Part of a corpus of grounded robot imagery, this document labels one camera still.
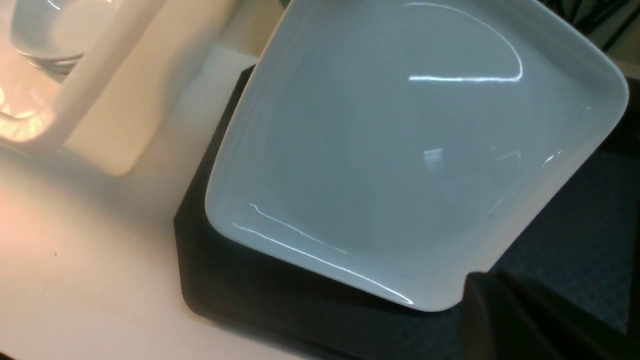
white plate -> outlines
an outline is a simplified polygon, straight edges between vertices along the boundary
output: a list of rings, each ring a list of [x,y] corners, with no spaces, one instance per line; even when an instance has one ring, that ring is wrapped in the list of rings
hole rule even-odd
[[[16,51],[36,60],[75,60],[115,16],[118,0],[17,0],[12,19]]]
[[[537,0],[296,0],[210,179],[226,237],[415,309],[462,296],[622,116]]]

ceramic plate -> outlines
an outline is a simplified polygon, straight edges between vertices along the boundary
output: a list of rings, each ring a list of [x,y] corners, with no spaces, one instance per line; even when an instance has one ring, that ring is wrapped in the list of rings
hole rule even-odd
[[[537,0],[295,0],[237,107],[211,224],[451,307],[622,116],[622,73]]]

white ceramic dish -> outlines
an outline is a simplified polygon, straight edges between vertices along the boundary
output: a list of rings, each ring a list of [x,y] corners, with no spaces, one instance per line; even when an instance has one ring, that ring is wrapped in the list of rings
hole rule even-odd
[[[17,0],[12,44],[35,60],[76,60],[113,20],[119,0]]]
[[[230,239],[455,305],[622,116],[625,78],[537,0],[295,0],[221,146]]]

white countertop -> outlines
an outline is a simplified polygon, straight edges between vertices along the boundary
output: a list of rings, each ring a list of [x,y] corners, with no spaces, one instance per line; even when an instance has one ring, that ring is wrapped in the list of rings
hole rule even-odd
[[[299,359],[187,308],[172,218],[282,9],[246,0],[135,170],[0,149],[0,352],[16,360]]]

black object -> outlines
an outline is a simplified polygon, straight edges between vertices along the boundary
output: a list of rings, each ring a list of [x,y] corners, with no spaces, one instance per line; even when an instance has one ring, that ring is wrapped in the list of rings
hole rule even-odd
[[[498,272],[467,277],[464,360],[640,359],[640,345],[539,282]]]
[[[627,335],[640,341],[640,204],[637,208],[636,249],[631,273],[631,290],[629,291],[629,318]]]
[[[613,15],[620,11],[624,6],[629,4],[630,0],[599,0],[586,15],[578,18],[578,14],[582,12],[582,0],[541,0],[544,5],[554,11],[558,16],[571,24],[576,30],[583,35],[589,36],[602,24],[607,22]],[[571,11],[567,12],[565,5],[571,4]],[[625,21],[614,31],[606,43],[602,46],[602,51],[607,52],[640,16],[640,6],[634,10]]]
[[[607,40],[607,42],[602,46],[602,51],[605,53],[611,49],[613,45],[622,37],[622,35],[627,31],[629,27],[636,21],[638,16],[640,15],[640,5],[636,7],[636,9],[629,14],[629,16],[625,19],[625,21],[620,25],[620,27],[616,30],[613,35]]]
[[[241,75],[174,219],[182,291],[218,324],[323,359],[455,359],[460,306],[420,313],[271,258],[218,234],[204,194],[250,76]],[[619,331],[627,326],[640,161],[596,153],[496,268],[529,275]]]

